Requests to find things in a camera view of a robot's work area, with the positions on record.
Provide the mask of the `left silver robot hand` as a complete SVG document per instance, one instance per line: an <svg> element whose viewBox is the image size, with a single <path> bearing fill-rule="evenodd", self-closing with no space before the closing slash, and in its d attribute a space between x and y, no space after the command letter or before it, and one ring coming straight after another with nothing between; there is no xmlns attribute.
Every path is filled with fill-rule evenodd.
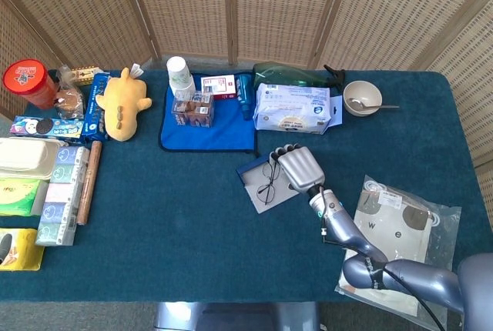
<svg viewBox="0 0 493 331"><path fill-rule="evenodd" d="M12 235L4 234L0 242L0 263L2 264L8 257L12 246Z"/></svg>

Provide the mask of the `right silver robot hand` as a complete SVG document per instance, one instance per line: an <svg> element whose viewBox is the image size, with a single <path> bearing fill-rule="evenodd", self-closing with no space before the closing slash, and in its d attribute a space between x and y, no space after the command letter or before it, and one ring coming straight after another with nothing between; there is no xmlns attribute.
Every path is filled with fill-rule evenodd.
<svg viewBox="0 0 493 331"><path fill-rule="evenodd" d="M271 152L270 158L280 165L296 191L313 197L324 186L324 171L306 146L286 144Z"/></svg>

